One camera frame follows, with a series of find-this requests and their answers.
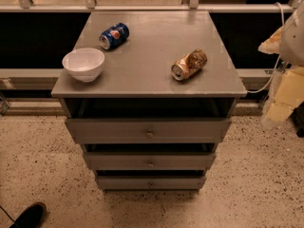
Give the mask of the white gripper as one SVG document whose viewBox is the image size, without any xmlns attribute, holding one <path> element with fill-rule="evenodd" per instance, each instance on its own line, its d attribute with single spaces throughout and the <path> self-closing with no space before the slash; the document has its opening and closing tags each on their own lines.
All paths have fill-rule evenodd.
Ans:
<svg viewBox="0 0 304 228">
<path fill-rule="evenodd" d="M 283 27 L 278 28 L 258 51 L 265 54 L 278 54 Z M 285 122 L 304 102 L 304 66 L 292 66 L 291 69 L 275 72 L 269 89 L 269 98 L 262 110 L 262 124 L 275 127 Z"/>
</svg>

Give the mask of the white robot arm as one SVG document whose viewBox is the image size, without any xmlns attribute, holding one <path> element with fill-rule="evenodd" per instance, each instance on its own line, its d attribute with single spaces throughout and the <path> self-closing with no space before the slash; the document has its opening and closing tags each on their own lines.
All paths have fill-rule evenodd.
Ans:
<svg viewBox="0 0 304 228">
<path fill-rule="evenodd" d="M 269 100 L 263 108 L 265 126 L 286 121 L 304 103 L 304 2 L 258 50 L 265 54 L 278 54 L 292 67 L 284 73 L 275 73 L 271 82 Z"/>
</svg>

